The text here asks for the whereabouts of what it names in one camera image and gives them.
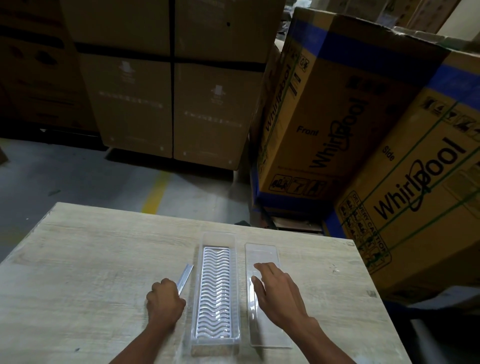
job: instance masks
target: light wood surface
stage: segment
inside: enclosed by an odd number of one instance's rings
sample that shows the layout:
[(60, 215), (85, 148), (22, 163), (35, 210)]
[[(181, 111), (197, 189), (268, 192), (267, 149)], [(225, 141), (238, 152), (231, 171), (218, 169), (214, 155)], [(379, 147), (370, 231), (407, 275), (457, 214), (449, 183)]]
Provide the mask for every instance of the light wood surface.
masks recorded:
[[(245, 243), (277, 246), (308, 313), (358, 363), (410, 362), (351, 240), (58, 203), (0, 264), (0, 363), (107, 363), (145, 327), (152, 283), (196, 262), (203, 231), (237, 237), (238, 362), (306, 362), (295, 345), (249, 345)], [(182, 362), (189, 325), (185, 311), (158, 363)]]

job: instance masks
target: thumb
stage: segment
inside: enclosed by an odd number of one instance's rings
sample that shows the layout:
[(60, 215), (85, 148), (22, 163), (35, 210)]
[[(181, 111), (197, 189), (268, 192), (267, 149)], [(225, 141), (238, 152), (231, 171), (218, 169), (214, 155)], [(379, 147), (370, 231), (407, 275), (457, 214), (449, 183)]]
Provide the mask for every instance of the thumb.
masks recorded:
[(258, 304), (260, 308), (263, 309), (263, 307), (266, 304), (266, 293), (265, 293), (264, 285), (256, 276), (252, 276), (252, 283), (253, 283), (253, 289), (255, 290), (255, 293), (258, 298)]

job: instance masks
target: hand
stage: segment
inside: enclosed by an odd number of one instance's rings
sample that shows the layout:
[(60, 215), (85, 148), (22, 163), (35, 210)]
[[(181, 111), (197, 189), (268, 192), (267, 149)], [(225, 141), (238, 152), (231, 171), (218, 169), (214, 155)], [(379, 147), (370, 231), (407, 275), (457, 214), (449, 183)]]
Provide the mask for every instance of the hand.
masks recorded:
[(262, 274), (262, 284), (252, 276), (258, 305), (267, 317), (285, 332), (303, 321), (310, 321), (298, 286), (288, 273), (282, 272), (274, 263), (253, 265)]
[(181, 317), (185, 304), (185, 300), (179, 297), (174, 282), (164, 278), (161, 283), (154, 283), (152, 290), (147, 294), (148, 324), (173, 329)]

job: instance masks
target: forearm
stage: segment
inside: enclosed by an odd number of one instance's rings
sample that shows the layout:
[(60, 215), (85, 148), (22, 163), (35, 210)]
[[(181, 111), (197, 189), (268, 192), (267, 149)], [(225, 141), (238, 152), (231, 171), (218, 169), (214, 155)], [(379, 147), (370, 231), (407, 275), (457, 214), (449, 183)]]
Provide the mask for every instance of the forearm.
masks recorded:
[(305, 322), (292, 323), (287, 330), (287, 334), (296, 343), (310, 364), (354, 363), (325, 335), (318, 322), (312, 317)]
[(145, 330), (123, 349), (110, 364), (152, 364), (167, 335), (168, 330), (162, 325), (148, 324)]

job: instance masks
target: person's left hand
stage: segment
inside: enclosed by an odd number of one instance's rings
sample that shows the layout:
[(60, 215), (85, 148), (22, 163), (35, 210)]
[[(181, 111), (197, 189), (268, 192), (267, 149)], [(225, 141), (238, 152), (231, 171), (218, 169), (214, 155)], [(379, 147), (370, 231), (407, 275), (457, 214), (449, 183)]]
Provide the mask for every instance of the person's left hand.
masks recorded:
[(162, 325), (168, 330), (175, 327), (185, 308), (185, 300), (179, 297), (177, 285), (167, 279), (155, 282), (147, 294), (149, 325)]

